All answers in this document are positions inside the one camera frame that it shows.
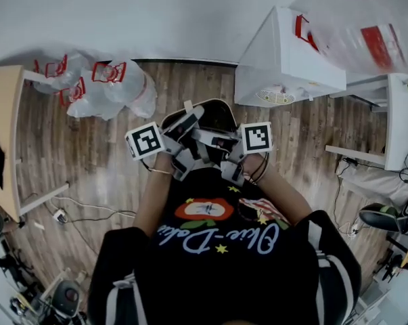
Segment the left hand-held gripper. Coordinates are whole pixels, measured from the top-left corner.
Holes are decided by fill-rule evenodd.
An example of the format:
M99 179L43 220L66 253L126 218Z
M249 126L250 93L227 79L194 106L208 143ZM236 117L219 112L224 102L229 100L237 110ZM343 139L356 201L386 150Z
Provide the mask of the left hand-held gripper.
M184 109L186 114L164 130L152 122L128 131L124 137L134 160L143 162L159 152L171 155L171 174L178 181L183 181L195 165L191 150L181 143L181 139L204 114L203 106L193 106L191 100L184 102Z

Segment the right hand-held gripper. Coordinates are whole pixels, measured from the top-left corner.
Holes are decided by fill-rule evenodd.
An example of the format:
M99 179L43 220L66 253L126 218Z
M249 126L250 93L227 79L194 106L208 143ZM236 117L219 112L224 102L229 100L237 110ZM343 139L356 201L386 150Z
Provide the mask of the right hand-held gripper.
M194 128L192 138L222 152L220 162L215 165L221 170L223 179L237 186L242 186L245 181L256 183L253 177L261 178L267 169L269 154L273 149L270 122L242 124L233 133ZM259 167L245 178L243 162L251 154L261 154L263 160Z

